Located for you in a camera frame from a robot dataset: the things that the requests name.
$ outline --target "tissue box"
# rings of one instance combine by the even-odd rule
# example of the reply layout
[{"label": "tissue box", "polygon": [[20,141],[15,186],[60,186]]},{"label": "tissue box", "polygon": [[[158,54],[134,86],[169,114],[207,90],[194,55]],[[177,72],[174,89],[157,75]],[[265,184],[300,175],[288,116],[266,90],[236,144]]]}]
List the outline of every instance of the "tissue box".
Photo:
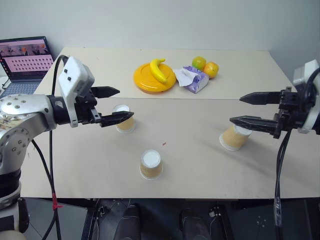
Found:
[{"label": "tissue box", "polygon": [[184,69],[196,73],[197,75],[193,78],[193,82],[188,85],[188,86],[184,86],[186,89],[188,89],[189,91],[193,92],[194,94],[196,94],[197,92],[199,92],[201,89],[203,89],[209,82],[209,76],[207,74],[205,74],[204,72],[196,69],[193,66],[184,66]]}]

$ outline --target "paper cup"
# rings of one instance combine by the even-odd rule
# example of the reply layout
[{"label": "paper cup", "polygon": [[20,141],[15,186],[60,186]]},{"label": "paper cup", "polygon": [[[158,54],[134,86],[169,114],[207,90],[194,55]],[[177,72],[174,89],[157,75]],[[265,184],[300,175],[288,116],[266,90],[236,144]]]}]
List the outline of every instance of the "paper cup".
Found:
[{"label": "paper cup", "polygon": [[233,125],[219,137],[220,143],[229,151],[238,151],[248,140],[252,131]]},{"label": "paper cup", "polygon": [[141,156],[140,174],[147,180],[155,180],[160,177],[163,164],[160,154],[153,149],[145,151]]},{"label": "paper cup", "polygon": [[[117,105],[113,108],[113,112],[121,112],[121,111],[130,112],[130,108],[124,104]],[[133,116],[130,117],[129,119],[123,121],[122,123],[117,124],[115,127],[122,134],[131,133],[136,127],[134,117]]]}]

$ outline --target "yellow banana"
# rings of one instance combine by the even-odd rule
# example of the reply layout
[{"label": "yellow banana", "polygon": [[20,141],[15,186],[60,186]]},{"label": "yellow banana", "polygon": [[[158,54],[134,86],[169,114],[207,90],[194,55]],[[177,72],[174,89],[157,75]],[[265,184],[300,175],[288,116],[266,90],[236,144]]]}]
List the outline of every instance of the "yellow banana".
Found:
[{"label": "yellow banana", "polygon": [[165,84],[167,82],[167,78],[164,73],[159,69],[159,64],[164,62],[165,59],[155,58],[150,62],[150,70],[155,79],[157,79],[160,83]]}]

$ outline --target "red cable tie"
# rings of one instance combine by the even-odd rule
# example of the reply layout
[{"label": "red cable tie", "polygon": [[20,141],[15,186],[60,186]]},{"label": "red cable tie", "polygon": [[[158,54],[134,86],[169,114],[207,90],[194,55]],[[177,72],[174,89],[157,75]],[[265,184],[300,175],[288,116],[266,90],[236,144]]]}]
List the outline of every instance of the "red cable tie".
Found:
[{"label": "red cable tie", "polygon": [[58,205],[58,200],[57,200],[57,196],[55,193],[52,193],[52,210],[56,210],[59,208],[62,208],[62,205]]}]

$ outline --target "laptop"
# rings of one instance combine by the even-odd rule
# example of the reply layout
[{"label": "laptop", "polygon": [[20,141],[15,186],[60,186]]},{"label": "laptop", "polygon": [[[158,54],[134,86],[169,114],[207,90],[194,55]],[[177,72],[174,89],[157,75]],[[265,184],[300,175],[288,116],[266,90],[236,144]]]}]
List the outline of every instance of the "laptop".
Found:
[{"label": "laptop", "polygon": [[0,63],[11,83],[0,96],[33,94],[54,63],[45,36],[0,40]]}]

